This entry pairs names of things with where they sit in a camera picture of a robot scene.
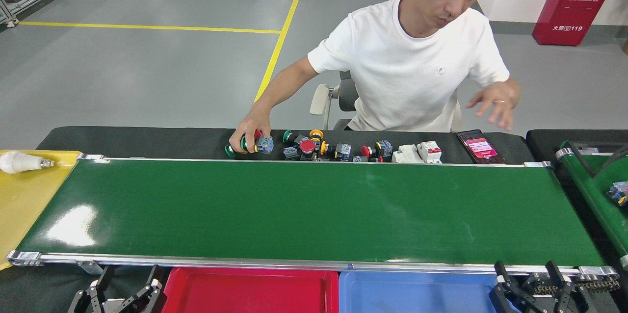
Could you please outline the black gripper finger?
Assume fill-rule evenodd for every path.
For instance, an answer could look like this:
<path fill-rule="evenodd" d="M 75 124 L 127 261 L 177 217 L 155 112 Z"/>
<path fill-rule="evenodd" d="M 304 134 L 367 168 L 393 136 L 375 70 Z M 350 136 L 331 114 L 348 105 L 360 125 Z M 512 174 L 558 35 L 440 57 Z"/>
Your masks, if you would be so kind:
<path fill-rule="evenodd" d="M 142 289 L 116 307 L 116 313 L 160 313 L 165 304 L 161 278 L 163 268 L 154 265 Z"/>
<path fill-rule="evenodd" d="M 490 300 L 498 313 L 515 313 L 516 307 L 521 313 L 539 313 L 537 301 L 525 292 L 516 280 L 512 280 L 502 261 L 494 264 L 497 283 L 490 291 Z"/>
<path fill-rule="evenodd" d="M 112 313 L 114 310 L 114 300 L 107 300 L 104 293 L 107 290 L 116 266 L 106 266 L 99 279 L 92 282 L 87 290 L 79 290 L 74 295 L 74 299 L 69 307 L 70 313 L 87 313 L 88 307 L 93 313 Z"/>
<path fill-rule="evenodd" d="M 550 260 L 547 263 L 547 272 L 552 281 L 557 286 L 556 295 L 554 295 L 556 304 L 554 305 L 554 313 L 566 313 L 568 311 L 568 304 L 571 302 L 571 292 L 574 288 L 571 279 L 568 276 L 563 275 L 559 271 L 558 265 Z"/>

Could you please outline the person's right hand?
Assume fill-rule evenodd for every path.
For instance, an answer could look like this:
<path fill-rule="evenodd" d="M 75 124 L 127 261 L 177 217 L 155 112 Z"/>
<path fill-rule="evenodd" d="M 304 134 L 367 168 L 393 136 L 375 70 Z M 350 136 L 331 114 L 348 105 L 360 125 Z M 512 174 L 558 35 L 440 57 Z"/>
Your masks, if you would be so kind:
<path fill-rule="evenodd" d="M 235 129 L 229 143 L 236 154 L 253 154 L 255 132 L 261 131 L 269 136 L 271 108 L 265 105 L 254 105 Z"/>

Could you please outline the person's left hand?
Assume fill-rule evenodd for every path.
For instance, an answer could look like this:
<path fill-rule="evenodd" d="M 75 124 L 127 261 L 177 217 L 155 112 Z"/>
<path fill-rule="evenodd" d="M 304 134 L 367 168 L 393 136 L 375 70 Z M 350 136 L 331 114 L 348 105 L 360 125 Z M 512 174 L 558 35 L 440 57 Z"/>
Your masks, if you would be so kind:
<path fill-rule="evenodd" d="M 477 117 L 488 116 L 488 123 L 510 131 L 514 122 L 513 110 L 521 99 L 521 88 L 516 79 L 494 82 L 480 89 L 469 100 L 467 109 L 475 108 Z"/>

